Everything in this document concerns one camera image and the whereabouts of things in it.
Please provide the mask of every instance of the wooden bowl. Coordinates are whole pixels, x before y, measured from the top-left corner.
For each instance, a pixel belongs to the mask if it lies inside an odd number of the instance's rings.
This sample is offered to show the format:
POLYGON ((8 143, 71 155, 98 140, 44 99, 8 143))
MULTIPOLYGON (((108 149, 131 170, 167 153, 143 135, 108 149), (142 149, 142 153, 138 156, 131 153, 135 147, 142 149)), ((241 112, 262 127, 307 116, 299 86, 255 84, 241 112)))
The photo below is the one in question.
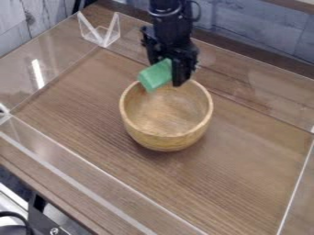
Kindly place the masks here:
POLYGON ((213 99, 195 81, 170 84, 147 93, 135 82, 120 98, 127 133, 154 151, 181 151, 202 137, 213 116, 213 99))

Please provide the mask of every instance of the bowl rim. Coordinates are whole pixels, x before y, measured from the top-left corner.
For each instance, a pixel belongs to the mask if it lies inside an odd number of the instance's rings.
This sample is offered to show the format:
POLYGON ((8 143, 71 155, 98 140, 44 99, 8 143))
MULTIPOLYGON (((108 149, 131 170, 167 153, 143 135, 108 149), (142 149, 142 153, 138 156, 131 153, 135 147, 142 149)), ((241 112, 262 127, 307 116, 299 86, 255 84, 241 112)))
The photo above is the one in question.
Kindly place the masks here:
POLYGON ((130 90, 134 88, 134 86, 136 86, 140 81, 135 81, 128 87, 127 89, 124 90, 122 96, 120 96, 120 101, 119 101, 119 109, 120 109, 120 114, 122 114, 122 118, 123 120, 127 122, 127 124, 134 128, 136 129, 142 134, 144 135, 148 135, 148 136, 152 136, 152 137, 161 137, 161 138, 178 138, 178 137, 183 137, 191 133, 194 133, 198 129, 201 129, 210 121, 211 119, 211 116, 213 116, 213 112, 214 112, 214 103, 213 103, 213 97, 207 91, 207 89, 194 80, 189 80, 187 81, 189 83, 193 83, 194 85, 197 85, 201 90, 202 90, 202 93, 206 95, 207 97, 207 100, 209 100, 209 111, 202 119, 202 122, 193 128, 190 129, 189 131, 181 133, 181 134, 177 134, 177 135, 167 135, 167 136, 162 136, 162 135, 156 135, 156 134, 152 134, 150 132, 146 132, 143 131, 138 125, 135 125, 135 123, 131 121, 131 119, 128 118, 128 115, 127 115, 127 111, 126 111, 126 97, 127 97, 127 94, 130 92, 130 90))

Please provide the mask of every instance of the robotic arm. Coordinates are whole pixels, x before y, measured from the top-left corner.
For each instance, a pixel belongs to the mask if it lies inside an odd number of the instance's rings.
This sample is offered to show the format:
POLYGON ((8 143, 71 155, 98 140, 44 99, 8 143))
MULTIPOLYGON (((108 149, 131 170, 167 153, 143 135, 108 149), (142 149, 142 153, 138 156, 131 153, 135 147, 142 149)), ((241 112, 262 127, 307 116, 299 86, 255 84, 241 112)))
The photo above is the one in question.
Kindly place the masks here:
POLYGON ((142 45, 147 49, 151 64, 166 58, 173 60, 173 86, 181 86, 195 71, 199 49, 190 39, 193 22, 190 0, 150 0, 148 13, 154 19, 152 27, 142 27, 142 45))

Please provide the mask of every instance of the green block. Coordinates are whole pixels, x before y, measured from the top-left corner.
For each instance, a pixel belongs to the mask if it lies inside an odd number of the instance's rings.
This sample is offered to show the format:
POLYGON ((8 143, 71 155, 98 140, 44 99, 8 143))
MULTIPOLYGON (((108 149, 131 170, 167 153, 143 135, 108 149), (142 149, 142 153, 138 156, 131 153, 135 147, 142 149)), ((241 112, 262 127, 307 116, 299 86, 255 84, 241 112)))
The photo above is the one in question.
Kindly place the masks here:
POLYGON ((173 80, 173 61, 165 59, 140 71, 138 80, 147 92, 155 91, 173 80))

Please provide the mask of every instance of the green object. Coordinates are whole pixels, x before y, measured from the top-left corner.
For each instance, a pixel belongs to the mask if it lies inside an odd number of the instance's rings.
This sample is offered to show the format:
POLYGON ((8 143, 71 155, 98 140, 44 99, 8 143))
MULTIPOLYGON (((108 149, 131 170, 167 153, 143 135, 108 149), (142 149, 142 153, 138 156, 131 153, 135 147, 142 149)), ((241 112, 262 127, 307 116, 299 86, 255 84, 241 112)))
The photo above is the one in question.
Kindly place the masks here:
POLYGON ((151 67, 142 70, 138 80, 147 92, 155 91, 162 85, 173 80, 173 61, 165 59, 151 67))

